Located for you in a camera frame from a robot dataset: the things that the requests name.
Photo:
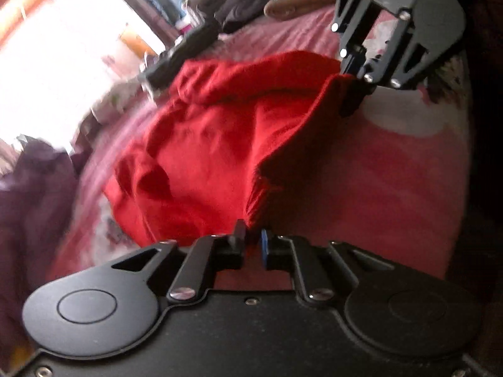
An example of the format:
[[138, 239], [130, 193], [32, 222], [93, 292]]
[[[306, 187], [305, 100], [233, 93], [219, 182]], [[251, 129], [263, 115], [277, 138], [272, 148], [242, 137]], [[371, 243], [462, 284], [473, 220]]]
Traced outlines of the brown folded blanket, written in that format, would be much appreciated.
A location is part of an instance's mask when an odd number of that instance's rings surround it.
[[335, 2], [336, 0], [270, 0], [263, 13], [271, 19], [283, 21], [309, 14]]

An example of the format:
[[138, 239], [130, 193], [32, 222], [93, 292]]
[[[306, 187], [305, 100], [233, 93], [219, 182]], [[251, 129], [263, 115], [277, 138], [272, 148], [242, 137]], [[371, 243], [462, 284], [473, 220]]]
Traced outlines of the black striped folded garment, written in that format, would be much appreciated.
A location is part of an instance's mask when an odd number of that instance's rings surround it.
[[141, 86], [150, 93], [167, 89], [186, 61], [194, 59], [217, 41], [220, 29], [215, 19], [207, 19], [196, 26], [140, 74]]

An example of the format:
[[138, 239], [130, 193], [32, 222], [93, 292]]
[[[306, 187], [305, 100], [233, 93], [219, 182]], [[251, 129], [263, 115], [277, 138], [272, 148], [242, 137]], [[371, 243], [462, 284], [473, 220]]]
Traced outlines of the dark grey folded clothes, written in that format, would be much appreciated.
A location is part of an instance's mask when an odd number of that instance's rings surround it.
[[219, 33], [232, 34], [254, 19], [263, 16], [270, 0], [185, 0], [189, 14], [199, 24], [209, 23]]

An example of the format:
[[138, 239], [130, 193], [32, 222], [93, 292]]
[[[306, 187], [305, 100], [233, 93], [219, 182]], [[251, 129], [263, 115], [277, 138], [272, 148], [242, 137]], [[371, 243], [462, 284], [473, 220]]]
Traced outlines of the red knit sweater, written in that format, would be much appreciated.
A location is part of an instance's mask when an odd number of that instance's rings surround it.
[[315, 165], [352, 79], [337, 60], [291, 51], [258, 60], [189, 60], [104, 192], [139, 246], [265, 227]]

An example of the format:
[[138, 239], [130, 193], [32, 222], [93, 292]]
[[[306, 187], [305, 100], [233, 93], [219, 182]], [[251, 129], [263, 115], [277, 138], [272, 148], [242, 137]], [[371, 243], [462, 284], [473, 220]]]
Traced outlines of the orange wooden cabinet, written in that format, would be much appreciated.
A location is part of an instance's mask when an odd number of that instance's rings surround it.
[[125, 31], [119, 36], [119, 39], [140, 59], [142, 59], [144, 55], [157, 55], [155, 51], [134, 32]]

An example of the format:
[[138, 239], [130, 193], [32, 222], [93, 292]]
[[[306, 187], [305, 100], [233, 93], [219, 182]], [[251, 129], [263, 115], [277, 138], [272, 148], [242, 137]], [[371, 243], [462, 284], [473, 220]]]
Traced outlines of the white printed plastic bag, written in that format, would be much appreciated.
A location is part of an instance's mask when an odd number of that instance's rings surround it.
[[136, 79], [120, 81], [90, 108], [91, 114], [99, 124], [106, 125], [117, 120], [141, 96], [141, 82]]

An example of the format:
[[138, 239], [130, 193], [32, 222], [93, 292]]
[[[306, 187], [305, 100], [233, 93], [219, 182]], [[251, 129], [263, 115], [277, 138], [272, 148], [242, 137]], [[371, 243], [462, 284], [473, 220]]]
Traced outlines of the purple quilted duvet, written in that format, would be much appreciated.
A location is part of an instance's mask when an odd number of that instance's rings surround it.
[[29, 141], [1, 177], [1, 367], [25, 344], [21, 310], [46, 282], [73, 212], [79, 176], [89, 158], [39, 139]]

